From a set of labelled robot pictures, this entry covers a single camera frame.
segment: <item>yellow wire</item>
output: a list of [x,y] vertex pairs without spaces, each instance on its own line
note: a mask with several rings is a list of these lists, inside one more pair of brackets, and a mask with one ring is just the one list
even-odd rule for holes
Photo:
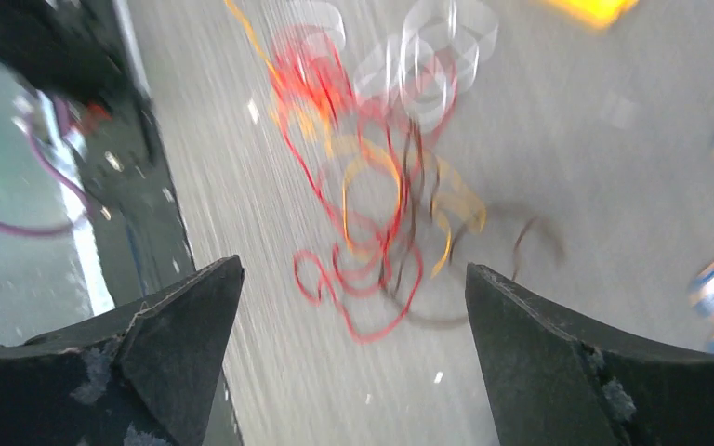
[[[373,143],[370,141],[364,140],[363,144],[370,144],[373,146]],[[392,179],[395,181],[395,186],[398,188],[398,200],[395,204],[395,213],[398,214],[401,212],[401,207],[402,207],[402,201],[403,201],[403,190],[401,188],[401,173],[398,171],[397,166],[395,163],[392,161],[392,158],[386,151],[380,151],[377,150],[377,148],[374,147],[365,147],[364,148],[364,153],[368,154],[371,156],[371,158],[376,159],[377,155],[379,156],[379,160],[382,165],[384,165],[385,168],[392,174]],[[365,170],[368,167],[368,162],[364,158],[355,158],[354,160],[349,163],[349,165],[346,167],[346,171],[343,174],[343,182],[341,184],[341,200],[343,202],[343,234],[344,234],[344,239],[346,240],[346,245],[349,247],[349,250],[354,252],[354,251],[360,251],[357,250],[354,246],[353,241],[351,240],[351,235],[349,232],[349,185],[351,182],[354,180],[354,178],[359,174],[361,171]],[[387,240],[387,245],[392,244],[392,240]]]
[[275,81],[278,83],[278,85],[281,84],[281,76],[278,74],[278,71],[275,70],[275,66],[272,65],[272,62],[270,61],[270,58],[267,56],[266,53],[264,53],[264,50],[261,49],[261,45],[258,44],[258,39],[256,38],[256,31],[253,30],[253,25],[250,24],[250,20],[247,19],[245,16],[245,13],[242,12],[242,9],[237,7],[234,3],[233,0],[223,0],[226,3],[226,7],[228,7],[229,11],[231,14],[239,20],[240,24],[242,24],[242,27],[245,29],[245,34],[247,35],[247,40],[250,41],[250,45],[253,46],[253,49],[256,50],[256,53],[258,56],[262,59],[264,59],[264,63],[267,64],[267,68],[270,69],[270,72],[272,73],[272,77],[275,78]]
[[444,242],[444,253],[442,253],[442,257],[436,262],[436,265],[433,266],[433,269],[431,269],[432,279],[442,270],[444,262],[447,261],[447,257],[450,256],[450,251],[453,249],[453,231],[450,229],[450,220],[447,219],[444,213],[439,212],[436,214],[436,224],[442,229],[442,232],[446,234],[446,239]]
[[[434,201],[434,207],[436,207],[436,203],[440,200],[445,199],[448,200],[450,203],[454,203],[455,201],[460,201],[463,203],[468,203],[468,212],[465,213],[458,213],[459,216],[462,217],[462,221],[475,221],[478,224],[478,228],[472,228],[473,232],[480,232],[483,230],[483,226],[485,225],[485,220],[487,218],[487,210],[485,203],[483,200],[480,199],[469,187],[467,187],[463,180],[461,179],[461,175],[458,174],[458,172],[448,164],[445,160],[440,158],[439,156],[433,155],[429,152],[425,152],[423,154],[424,156],[424,164],[423,165],[431,165],[435,164],[439,167],[439,178],[441,183],[448,182],[450,184],[450,187],[453,188],[453,190],[458,194],[462,195],[461,197],[453,197],[452,194],[443,194],[442,192],[438,192],[434,197],[432,197],[432,200]],[[451,208],[455,206],[455,204],[450,204],[449,205]]]
[[436,200],[433,201],[431,211],[436,213],[437,211],[441,212],[440,210],[450,211],[455,214],[461,221],[467,223],[467,227],[473,233],[483,231],[487,217],[485,208],[475,209],[469,206],[462,197],[453,193],[439,192],[436,194]]

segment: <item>cable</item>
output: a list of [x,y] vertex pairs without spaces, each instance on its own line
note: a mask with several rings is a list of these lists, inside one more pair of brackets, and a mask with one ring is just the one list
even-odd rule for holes
[[256,38],[256,32],[253,30],[253,26],[250,24],[250,20],[248,20],[247,17],[245,17],[245,13],[242,12],[242,9],[240,9],[233,3],[233,0],[223,0],[223,1],[226,3],[226,7],[228,7],[228,9],[232,13],[232,15],[237,20],[239,20],[240,24],[245,29],[245,34],[247,35],[247,40],[250,41],[250,45],[252,45],[253,49],[256,50],[256,53],[258,54],[258,56],[261,57],[264,60],[264,63],[267,64],[267,69],[270,70],[272,77],[274,77],[276,81],[280,82],[280,76],[278,75],[278,72],[275,70],[275,67],[272,65],[270,58],[267,57],[266,53],[264,53],[264,50],[261,49],[261,45],[258,44],[258,39]]
[[10,224],[0,221],[0,232],[3,234],[6,234],[6,235],[14,235],[14,236],[19,236],[19,237],[29,237],[29,238],[58,237],[60,235],[69,233],[74,228],[76,228],[79,224],[86,221],[89,211],[90,211],[90,209],[89,209],[90,205],[89,205],[88,197],[86,197],[86,193],[83,192],[83,190],[81,190],[81,188],[79,188],[75,183],[73,183],[71,180],[69,180],[66,176],[64,176],[56,167],[53,166],[53,164],[50,163],[50,161],[47,160],[45,155],[42,154],[42,152],[39,149],[39,145],[36,141],[36,138],[34,137],[32,121],[33,120],[31,119],[30,114],[23,116],[23,122],[26,123],[26,125],[27,125],[25,135],[28,139],[29,147],[31,148],[31,152],[32,152],[34,158],[46,172],[48,172],[53,178],[55,178],[65,188],[69,189],[81,201],[81,203],[84,205],[84,211],[81,213],[81,215],[78,218],[76,218],[75,220],[73,220],[71,222],[63,223],[61,225],[47,227],[47,228],[27,228],[27,227],[23,227],[23,226],[10,225]]
[[[310,27],[297,26],[287,29],[282,39],[274,43],[273,60],[270,60],[256,42],[255,32],[242,11],[236,8],[231,0],[225,0],[225,2],[231,13],[242,23],[245,33],[257,53],[270,68],[277,105],[271,116],[283,135],[285,145],[297,160],[328,219],[344,239],[343,244],[355,258],[362,262],[362,265],[357,268],[344,270],[340,266],[341,243],[333,244],[330,265],[327,267],[311,251],[297,252],[293,257],[293,269],[297,287],[303,296],[312,305],[318,307],[324,300],[324,293],[330,294],[330,299],[344,319],[350,336],[355,342],[361,344],[375,342],[388,335],[404,318],[420,326],[438,329],[455,328],[466,322],[466,316],[452,320],[434,320],[417,315],[411,310],[412,302],[424,276],[424,264],[421,251],[416,244],[416,236],[418,216],[422,216],[419,209],[424,207],[422,194],[426,185],[427,164],[432,162],[435,168],[434,184],[427,206],[427,217],[429,221],[436,223],[445,234],[443,255],[434,265],[431,277],[435,277],[445,266],[449,269],[454,268],[453,254],[456,245],[467,231],[482,232],[488,214],[485,203],[464,185],[457,172],[430,153],[430,149],[428,149],[436,143],[452,116],[457,93],[455,62],[452,61],[450,71],[447,72],[452,83],[451,102],[445,106],[442,120],[434,126],[427,138],[423,138],[419,125],[414,120],[408,117],[401,118],[392,108],[383,112],[380,108],[367,107],[365,104],[370,104],[370,100],[355,97],[349,77],[343,70],[334,45],[325,34],[322,37],[330,49],[329,57],[321,57],[321,54],[313,57],[311,51],[306,48],[304,39],[299,37],[299,34],[308,31]],[[440,62],[433,58],[432,63]],[[418,79],[418,84],[424,85],[430,80],[430,78]],[[412,96],[414,96],[412,93],[405,94],[407,99],[411,99]],[[308,106],[315,113],[306,112],[300,104]],[[333,127],[338,126],[349,115],[356,116],[356,134],[334,138]],[[341,179],[341,206],[337,206],[325,197],[324,181],[328,177],[326,167],[322,166],[318,174],[314,175],[292,142],[289,136],[292,119],[296,119],[302,136],[307,141],[323,142],[324,150],[330,161],[345,156],[352,157]],[[316,123],[319,124],[319,132],[316,130]],[[367,125],[379,126],[387,140],[385,148],[380,149],[364,138],[364,128]],[[405,133],[402,159],[399,159],[398,153],[393,148],[391,137],[393,127]],[[412,141],[416,148],[416,159],[413,163],[410,159]],[[345,145],[346,150],[340,147],[341,145]],[[377,223],[349,209],[350,184],[367,169],[389,175],[396,185],[396,191],[392,194],[395,201],[394,210],[384,223]],[[454,192],[442,191],[445,184],[452,186]],[[455,233],[450,228],[445,212],[459,216],[463,221]],[[410,222],[408,232],[402,230],[403,223],[406,221]],[[514,246],[514,279],[518,275],[521,265],[518,260],[521,241],[537,221],[539,220],[532,219],[525,225]],[[358,242],[352,237],[353,227],[359,227],[372,236],[366,241]],[[395,283],[390,285],[393,277],[394,251],[397,251],[399,247],[402,249],[401,260],[395,270]],[[417,274],[409,294],[406,297],[401,297],[403,268],[410,256],[416,262]],[[302,283],[300,268],[303,262],[311,262],[318,272],[315,292],[309,291]],[[369,279],[372,274],[377,275],[373,283],[367,286],[355,285],[357,282]],[[339,296],[336,286],[339,286],[346,295],[356,299],[364,299],[376,292],[381,292],[398,309],[398,314],[383,328],[364,333],[356,328],[347,305]]]

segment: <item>red wire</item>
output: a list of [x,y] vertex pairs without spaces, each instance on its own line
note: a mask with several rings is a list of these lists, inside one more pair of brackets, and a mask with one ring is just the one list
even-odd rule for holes
[[100,105],[89,104],[86,106],[86,110],[81,119],[73,124],[73,127],[77,128],[77,130],[81,132],[81,135],[86,137],[97,131],[99,123],[102,121],[111,121],[111,119],[111,115]]
[[[320,33],[324,37],[324,41],[326,42],[329,50],[329,55],[326,58],[314,58],[311,55],[310,49],[306,47],[304,37],[306,34],[310,36],[311,32]],[[418,159],[416,160],[416,164],[412,168],[411,172],[402,172],[401,163],[398,159],[397,153],[393,149],[391,127],[393,126],[404,131],[408,136],[408,132],[410,131],[408,118],[406,120],[402,119],[401,114],[395,111],[391,111],[388,116],[382,116],[381,113],[378,112],[377,108],[365,106],[366,104],[371,103],[370,100],[363,101],[363,106],[359,108],[357,107],[357,101],[353,95],[349,77],[341,65],[335,46],[332,41],[326,37],[323,31],[312,27],[291,27],[286,30],[286,33],[282,35],[281,39],[275,43],[273,49],[276,63],[275,70],[279,74],[279,81],[273,78],[272,87],[282,104],[287,106],[294,101],[300,100],[312,103],[319,110],[319,112],[322,113],[324,113],[324,109],[328,109],[327,112],[336,125],[340,114],[356,112],[357,138],[360,143],[360,147],[363,147],[363,133],[366,125],[380,125],[385,131],[388,143],[388,152],[392,160],[392,168],[395,169],[395,173],[401,179],[399,185],[399,188],[401,189],[399,190],[399,193],[401,194],[401,205],[395,210],[390,220],[383,226],[360,213],[351,210],[348,211],[350,226],[357,225],[358,227],[367,230],[369,233],[373,233],[373,238],[369,241],[362,243],[352,242],[352,245],[356,249],[371,253],[369,259],[358,268],[346,270],[341,269],[341,266],[339,265],[341,251],[340,243],[333,244],[330,267],[326,267],[318,256],[308,250],[301,250],[297,252],[293,258],[295,281],[297,282],[297,287],[303,296],[314,306],[318,307],[322,304],[324,291],[326,291],[330,294],[330,298],[332,299],[336,310],[343,317],[352,339],[360,344],[375,342],[387,336],[393,329],[395,329],[395,327],[398,326],[399,323],[401,323],[412,306],[417,289],[419,288],[424,275],[423,259],[419,248],[416,246],[414,241],[408,240],[408,237],[401,237],[399,235],[403,223],[403,216],[407,214],[406,209],[409,204],[410,185],[412,180],[423,169],[422,160]],[[306,76],[303,70],[311,72],[313,74],[313,76],[311,76],[312,78],[308,79],[309,76]],[[453,79],[453,90],[455,92],[455,64],[452,64],[450,77]],[[449,110],[444,115],[442,121],[431,132],[429,140],[427,141],[428,144],[432,145],[439,138],[444,126],[452,116],[453,105],[455,105],[455,94],[448,106]],[[302,171],[311,186],[313,194],[319,200],[320,204],[324,208],[324,212],[329,217],[333,226],[342,237],[346,238],[348,234],[345,232],[343,227],[343,209],[329,201],[324,196],[323,184],[326,177],[326,169],[322,167],[316,180],[314,180],[310,168],[305,163],[305,160],[299,153],[299,150],[292,143],[291,138],[289,137],[288,122],[282,120],[280,122],[280,127],[285,144],[288,146],[292,155],[297,159],[297,162],[302,168]],[[387,171],[387,166],[381,165],[372,158],[373,157],[366,156],[368,165],[374,167],[377,171],[385,174],[389,173]],[[401,243],[405,244],[411,250],[417,262],[417,276],[415,278],[415,282],[409,292],[406,303],[399,314],[383,328],[364,334],[355,327],[349,310],[341,298],[338,297],[336,285],[339,286],[346,294],[354,298],[370,297],[382,288],[386,287],[392,277],[390,249],[394,243],[399,241],[399,239],[402,239]],[[316,283],[315,295],[303,285],[302,280],[299,277],[299,268],[303,261],[310,261],[318,270],[319,277]],[[355,285],[357,281],[364,281],[372,273],[378,275],[377,267],[380,264],[383,266],[385,273],[382,274],[380,278],[377,278],[374,284],[365,287],[358,287]]]

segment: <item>floor surface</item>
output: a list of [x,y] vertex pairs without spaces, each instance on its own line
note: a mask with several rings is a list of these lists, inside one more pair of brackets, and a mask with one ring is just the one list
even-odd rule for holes
[[[268,12],[279,1],[240,4],[265,38],[284,21]],[[412,5],[332,3],[350,71]],[[225,362],[245,444],[497,444],[469,327],[404,323],[357,346],[331,305],[297,291],[292,255],[323,255],[338,239],[268,117],[267,74],[228,9],[129,4],[195,262],[239,254],[247,271]],[[565,261],[530,240],[519,282],[633,334],[702,348],[712,327],[685,288],[714,257],[714,4],[642,1],[604,35],[536,2],[486,4],[499,17],[496,53],[436,151],[486,201],[524,203],[562,231]],[[384,203],[388,185],[362,181],[354,200]],[[463,255],[509,273],[521,225],[490,226]],[[431,235],[427,258],[442,243]],[[459,314],[462,286],[427,282],[415,307]],[[380,301],[362,310],[367,327],[392,315]]]

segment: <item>tangled wire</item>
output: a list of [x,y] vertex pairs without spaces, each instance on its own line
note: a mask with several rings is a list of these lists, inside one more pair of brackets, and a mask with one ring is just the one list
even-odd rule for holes
[[[418,224],[420,222],[436,224],[446,236],[444,253],[433,266],[431,277],[448,267],[463,280],[464,272],[458,270],[454,262],[455,247],[463,237],[468,232],[482,232],[489,211],[494,216],[514,212],[518,216],[526,211],[518,206],[506,205],[504,208],[486,206],[463,184],[460,176],[452,168],[446,166],[443,160],[432,153],[431,147],[452,116],[456,95],[449,99],[450,102],[439,124],[424,137],[418,123],[402,111],[394,108],[387,110],[382,107],[379,100],[355,97],[349,76],[325,32],[310,26],[290,27],[275,41],[270,59],[257,45],[255,34],[242,12],[231,3],[231,0],[225,1],[231,12],[243,23],[248,37],[267,63],[272,88],[277,98],[277,110],[273,119],[283,134],[286,146],[302,168],[313,194],[344,241],[333,244],[328,267],[311,251],[302,250],[294,255],[294,274],[300,292],[314,306],[322,304],[324,293],[327,292],[343,317],[352,339],[361,344],[375,342],[387,336],[404,319],[426,328],[436,329],[455,328],[466,323],[467,316],[438,320],[416,314],[411,309],[417,289],[425,275],[423,255],[417,245]],[[438,55],[433,63],[441,63],[445,56]],[[457,92],[455,63],[449,63],[449,70],[451,74],[449,78],[452,82],[450,86],[452,91]],[[416,91],[423,91],[428,82],[430,78],[416,79]],[[403,94],[410,97],[416,92],[404,91]],[[336,137],[333,129],[339,127],[349,117],[356,119],[356,135]],[[342,178],[341,205],[333,203],[326,197],[324,181],[328,177],[327,170],[322,168],[314,175],[292,142],[290,137],[292,120],[297,122],[302,135],[308,141],[321,139],[315,128],[318,124],[329,158],[352,156]],[[364,130],[368,125],[379,126],[386,136],[386,147],[379,148],[364,137]],[[391,136],[393,130],[401,131],[405,135],[400,153],[393,148]],[[348,207],[350,184],[353,178],[366,168],[372,168],[392,177],[397,188],[393,197],[394,210],[390,218],[383,223],[376,222]],[[431,191],[424,193],[427,179],[431,175],[433,176]],[[454,186],[455,193],[442,191],[445,180]],[[451,230],[444,211],[461,218],[463,224],[460,228],[456,231]],[[528,216],[513,249],[513,280],[517,278],[521,268],[522,240],[535,225],[541,227],[544,234],[555,241],[558,253],[562,251],[559,239],[550,225],[541,218]],[[367,231],[371,234],[370,239],[365,242],[354,240],[353,227]],[[360,261],[358,268],[343,269],[341,266],[344,246]],[[410,258],[414,259],[416,264],[415,278],[408,295],[402,295],[403,270]],[[303,285],[300,279],[303,262],[311,262],[318,271],[315,292]],[[370,281],[367,286],[357,284],[366,280]],[[365,299],[376,294],[383,295],[397,308],[398,314],[385,327],[371,333],[363,333],[355,327],[349,310],[339,297],[337,287],[340,287],[344,294],[357,299]]]

